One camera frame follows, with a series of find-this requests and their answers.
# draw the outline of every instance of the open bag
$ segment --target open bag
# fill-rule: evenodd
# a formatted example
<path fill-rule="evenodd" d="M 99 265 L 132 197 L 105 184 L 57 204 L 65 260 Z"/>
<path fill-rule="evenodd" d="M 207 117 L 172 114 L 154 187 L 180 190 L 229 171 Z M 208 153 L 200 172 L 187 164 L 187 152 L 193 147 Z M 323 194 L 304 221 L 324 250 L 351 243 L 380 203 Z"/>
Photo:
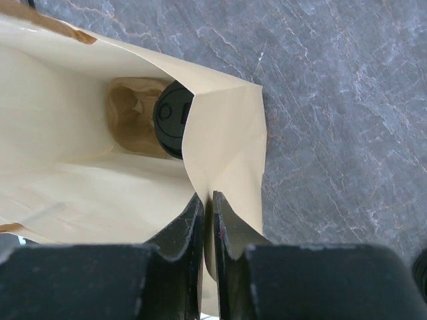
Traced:
<path fill-rule="evenodd" d="M 215 190 L 262 232 L 259 85 L 6 0 L 0 65 L 0 232 L 39 243 L 142 243 L 195 192 L 206 204 Z M 120 77 L 178 80 L 193 93 L 183 161 L 142 156 L 113 139 L 105 90 Z M 211 279 L 202 299 L 203 312 L 218 308 Z"/>

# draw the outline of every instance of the marble countertop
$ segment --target marble countertop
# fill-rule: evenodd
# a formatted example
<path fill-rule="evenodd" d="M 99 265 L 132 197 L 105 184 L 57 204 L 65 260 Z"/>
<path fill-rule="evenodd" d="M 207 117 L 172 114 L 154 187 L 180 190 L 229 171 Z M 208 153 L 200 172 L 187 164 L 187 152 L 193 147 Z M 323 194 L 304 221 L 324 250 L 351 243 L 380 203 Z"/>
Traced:
<path fill-rule="evenodd" d="M 78 27 L 264 86 L 276 243 L 427 247 L 425 0 L 36 0 Z"/>

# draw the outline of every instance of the black lid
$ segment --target black lid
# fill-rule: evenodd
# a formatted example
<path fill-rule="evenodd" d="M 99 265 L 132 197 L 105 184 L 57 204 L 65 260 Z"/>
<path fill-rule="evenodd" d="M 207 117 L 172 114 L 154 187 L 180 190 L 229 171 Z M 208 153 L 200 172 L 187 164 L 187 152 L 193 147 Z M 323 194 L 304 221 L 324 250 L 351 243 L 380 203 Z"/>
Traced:
<path fill-rule="evenodd" d="M 193 97 L 193 93 L 174 81 L 161 93 L 154 107 L 157 139 L 167 153 L 178 159 L 182 159 L 182 137 Z"/>

